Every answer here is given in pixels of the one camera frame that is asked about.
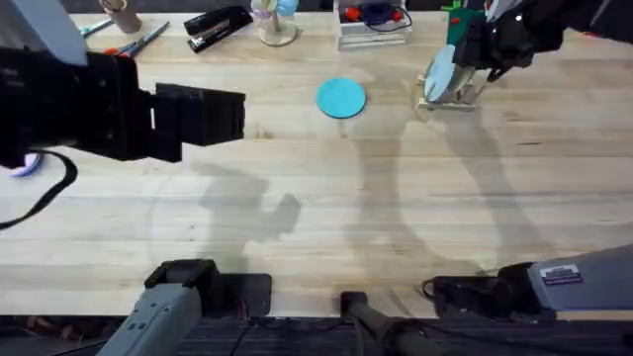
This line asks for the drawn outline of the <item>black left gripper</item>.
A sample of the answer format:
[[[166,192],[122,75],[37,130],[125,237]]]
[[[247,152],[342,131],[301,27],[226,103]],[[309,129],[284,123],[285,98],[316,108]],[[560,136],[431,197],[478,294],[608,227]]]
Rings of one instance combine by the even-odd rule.
[[[84,65],[50,54],[1,51],[1,164],[68,146],[119,161],[182,159],[182,143],[244,138],[245,95],[158,83],[156,93],[205,117],[179,118],[173,99],[140,88],[133,59],[90,52]]]

